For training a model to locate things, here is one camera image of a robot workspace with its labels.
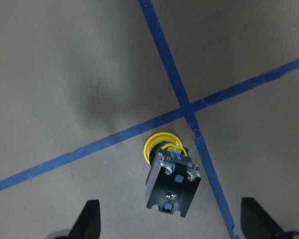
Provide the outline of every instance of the black electrical component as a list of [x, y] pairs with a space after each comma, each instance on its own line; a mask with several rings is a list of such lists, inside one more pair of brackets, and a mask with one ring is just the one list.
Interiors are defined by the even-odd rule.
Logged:
[[179, 210], [185, 217], [200, 182], [197, 164], [188, 157], [188, 149], [162, 141], [149, 154], [150, 171], [146, 179], [147, 208], [158, 205], [161, 212]]

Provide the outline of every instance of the yellow circular object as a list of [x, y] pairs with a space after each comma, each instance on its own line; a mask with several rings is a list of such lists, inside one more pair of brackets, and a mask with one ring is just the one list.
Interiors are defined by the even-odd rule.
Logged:
[[155, 145], [161, 143], [162, 141], [167, 141], [167, 142], [173, 143], [179, 147], [183, 147], [183, 144], [181, 143], [180, 139], [176, 135], [174, 135], [172, 133], [168, 133], [168, 132], [156, 133], [156, 134], [152, 135], [151, 137], [149, 137], [144, 145], [144, 150], [143, 150], [144, 158], [148, 164], [150, 164], [149, 161], [150, 161], [151, 149]]

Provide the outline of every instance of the concrete floor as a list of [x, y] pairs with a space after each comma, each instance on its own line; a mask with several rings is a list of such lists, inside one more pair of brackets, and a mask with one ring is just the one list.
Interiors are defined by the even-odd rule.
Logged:
[[[153, 1], [191, 102], [299, 58], [297, 1]], [[0, 180], [177, 109], [137, 1], [0, 1]], [[236, 223], [255, 197], [299, 231], [299, 70], [196, 114]], [[186, 218], [146, 208], [143, 144], [179, 119], [0, 191], [0, 239], [51, 239], [85, 202], [101, 239], [229, 238], [201, 166]]]

